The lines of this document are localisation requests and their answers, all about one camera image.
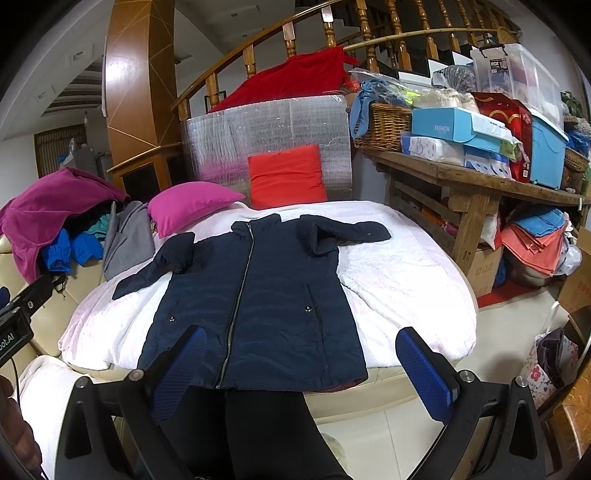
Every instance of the pink pillow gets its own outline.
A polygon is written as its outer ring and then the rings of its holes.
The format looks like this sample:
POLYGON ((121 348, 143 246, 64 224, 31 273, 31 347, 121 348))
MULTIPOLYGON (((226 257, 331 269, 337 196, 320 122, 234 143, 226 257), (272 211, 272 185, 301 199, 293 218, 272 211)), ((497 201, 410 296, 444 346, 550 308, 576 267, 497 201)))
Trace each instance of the pink pillow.
POLYGON ((162 238, 243 198, 242 193, 216 183, 190 181, 157 194, 148 204, 148 213, 162 238))

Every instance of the metal screw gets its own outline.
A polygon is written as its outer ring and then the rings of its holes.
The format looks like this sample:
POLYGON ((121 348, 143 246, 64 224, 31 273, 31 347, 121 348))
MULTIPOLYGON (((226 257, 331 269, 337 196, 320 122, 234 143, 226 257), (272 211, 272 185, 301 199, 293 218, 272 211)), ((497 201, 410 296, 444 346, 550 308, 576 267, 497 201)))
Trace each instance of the metal screw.
POLYGON ((127 376, 127 378, 129 378, 132 382, 137 382, 138 380, 142 380, 143 377, 144 377, 144 371, 140 370, 139 368, 133 370, 127 376))
POLYGON ((466 383, 472 383, 476 379, 476 375, 474 375, 469 370, 462 370, 460 372, 460 378, 466 383))
POLYGON ((78 380, 76 380, 74 385, 76 388, 84 388, 88 385, 88 377, 80 377, 78 380))
POLYGON ((527 387, 527 382, 522 376, 515 377, 515 383, 522 388, 527 387))

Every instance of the jacket sleeve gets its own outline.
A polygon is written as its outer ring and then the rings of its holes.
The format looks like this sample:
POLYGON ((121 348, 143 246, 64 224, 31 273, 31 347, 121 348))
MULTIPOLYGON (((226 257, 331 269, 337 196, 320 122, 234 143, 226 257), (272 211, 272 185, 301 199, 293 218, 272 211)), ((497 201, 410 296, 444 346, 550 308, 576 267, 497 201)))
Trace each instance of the jacket sleeve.
POLYGON ((300 242, 313 255, 334 251, 337 240, 367 243, 391 238, 388 229, 378 222, 343 223, 318 215, 302 215, 296 232, 300 242))
POLYGON ((113 293, 113 300, 142 288, 149 287, 167 272, 182 273, 193 261, 193 232, 181 233, 166 240, 154 259, 134 275, 121 280, 113 293))

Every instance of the red mat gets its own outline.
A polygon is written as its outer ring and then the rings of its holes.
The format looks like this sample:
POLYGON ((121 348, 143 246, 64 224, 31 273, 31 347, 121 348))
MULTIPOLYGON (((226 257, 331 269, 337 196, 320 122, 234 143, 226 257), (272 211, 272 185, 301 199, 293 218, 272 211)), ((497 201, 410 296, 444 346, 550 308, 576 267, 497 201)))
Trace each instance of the red mat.
POLYGON ((478 302, 478 308, 481 309, 482 307, 488 307, 490 305, 501 303, 502 301, 510 300, 514 297, 518 297, 519 295, 523 295, 524 293, 529 293, 534 290, 538 289, 522 287, 517 283, 513 283, 511 280, 507 280, 499 288, 493 288, 490 293, 479 297, 476 299, 476 301, 478 302))

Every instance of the bubble wrap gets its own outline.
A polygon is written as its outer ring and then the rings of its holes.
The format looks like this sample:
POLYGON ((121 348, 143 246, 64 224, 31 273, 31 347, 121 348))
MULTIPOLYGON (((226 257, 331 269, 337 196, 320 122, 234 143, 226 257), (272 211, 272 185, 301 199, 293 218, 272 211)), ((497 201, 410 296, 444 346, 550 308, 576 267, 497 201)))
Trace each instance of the bubble wrap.
POLYGON ((342 96, 255 103, 191 118, 184 143, 196 179, 250 194, 248 157, 318 145, 329 200, 353 195, 349 118, 342 96))

